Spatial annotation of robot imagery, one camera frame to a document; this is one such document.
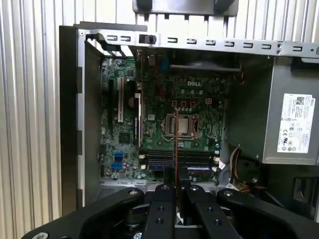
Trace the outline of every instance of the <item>white wall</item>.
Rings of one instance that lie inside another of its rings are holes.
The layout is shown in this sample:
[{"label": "white wall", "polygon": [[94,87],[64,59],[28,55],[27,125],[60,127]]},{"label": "white wall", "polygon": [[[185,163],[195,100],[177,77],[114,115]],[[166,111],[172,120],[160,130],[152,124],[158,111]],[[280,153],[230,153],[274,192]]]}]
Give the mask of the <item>white wall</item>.
[{"label": "white wall", "polygon": [[0,0],[0,238],[61,215],[58,26],[147,24],[150,31],[319,43],[319,0],[239,0],[237,17],[143,15],[132,0]]}]

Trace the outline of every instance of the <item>motherboard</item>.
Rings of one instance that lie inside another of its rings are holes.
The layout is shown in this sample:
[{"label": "motherboard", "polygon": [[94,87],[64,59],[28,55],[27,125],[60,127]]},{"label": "motherboard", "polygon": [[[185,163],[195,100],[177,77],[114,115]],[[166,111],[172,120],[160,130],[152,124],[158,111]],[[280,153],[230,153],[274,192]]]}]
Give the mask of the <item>motherboard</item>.
[{"label": "motherboard", "polygon": [[220,150],[226,83],[227,76],[217,73],[142,71],[134,58],[105,58],[101,177],[160,180],[173,164],[178,140],[178,159],[192,171],[189,178],[211,180],[208,162]]}]

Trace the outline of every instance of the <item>black plastic mount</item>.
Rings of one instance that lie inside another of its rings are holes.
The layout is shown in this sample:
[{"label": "black plastic mount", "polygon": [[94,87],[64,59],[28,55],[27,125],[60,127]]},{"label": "black plastic mount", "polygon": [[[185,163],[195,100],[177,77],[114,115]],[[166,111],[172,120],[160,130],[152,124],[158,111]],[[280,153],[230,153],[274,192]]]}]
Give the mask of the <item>black plastic mount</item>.
[{"label": "black plastic mount", "polygon": [[236,16],[239,0],[133,0],[135,13]]},{"label": "black plastic mount", "polygon": [[297,239],[314,239],[319,235],[318,223],[233,189],[220,190],[217,193],[217,202],[234,211],[240,209],[246,216],[249,212],[264,216],[283,225],[287,234],[291,233]]}]

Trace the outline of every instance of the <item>black bracket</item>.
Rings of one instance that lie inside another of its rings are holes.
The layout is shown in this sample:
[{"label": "black bracket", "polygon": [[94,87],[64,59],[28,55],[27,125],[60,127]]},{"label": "black bracket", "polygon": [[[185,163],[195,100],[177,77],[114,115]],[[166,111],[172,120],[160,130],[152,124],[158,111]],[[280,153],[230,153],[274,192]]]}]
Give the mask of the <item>black bracket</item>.
[{"label": "black bracket", "polygon": [[236,16],[239,0],[133,0],[135,13]]}]

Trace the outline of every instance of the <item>sticker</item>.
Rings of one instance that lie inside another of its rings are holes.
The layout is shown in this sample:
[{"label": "sticker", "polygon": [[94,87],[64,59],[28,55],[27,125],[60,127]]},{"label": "sticker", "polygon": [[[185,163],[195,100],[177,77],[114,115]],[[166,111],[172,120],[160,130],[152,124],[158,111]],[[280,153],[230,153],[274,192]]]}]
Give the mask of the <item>sticker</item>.
[{"label": "sticker", "polygon": [[226,167],[226,164],[224,164],[222,161],[219,161],[218,167],[220,168],[220,170],[223,170],[224,167]]},{"label": "sticker", "polygon": [[154,121],[155,120],[155,115],[148,115],[148,120]]},{"label": "sticker", "polygon": [[315,102],[312,95],[284,94],[277,152],[308,153]]}]

